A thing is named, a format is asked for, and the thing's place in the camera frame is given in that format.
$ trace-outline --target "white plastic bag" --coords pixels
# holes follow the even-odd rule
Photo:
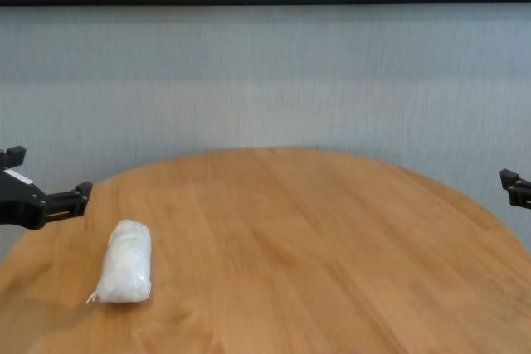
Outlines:
[[[103,271],[87,303],[136,303],[151,294],[151,234],[132,220],[118,223],[109,238]]]

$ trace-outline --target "wrapped package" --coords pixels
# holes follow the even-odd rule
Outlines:
[[[151,294],[151,234],[132,220],[118,223],[109,238],[96,291],[87,303],[136,303]]]

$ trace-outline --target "black horizontal line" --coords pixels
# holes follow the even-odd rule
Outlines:
[[[0,0],[0,7],[78,6],[309,6],[531,3],[531,0]]]

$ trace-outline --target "wood grain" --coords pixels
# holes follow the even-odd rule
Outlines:
[[[85,305],[124,218],[153,237],[153,296]],[[344,153],[248,149],[97,185],[84,218],[0,268],[0,352],[531,352],[531,262],[482,207]]]

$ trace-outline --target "round table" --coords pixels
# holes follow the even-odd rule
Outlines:
[[[126,218],[152,233],[152,297],[85,304]],[[0,267],[0,352],[529,354],[531,262],[488,211],[397,166],[201,153],[27,232]]]

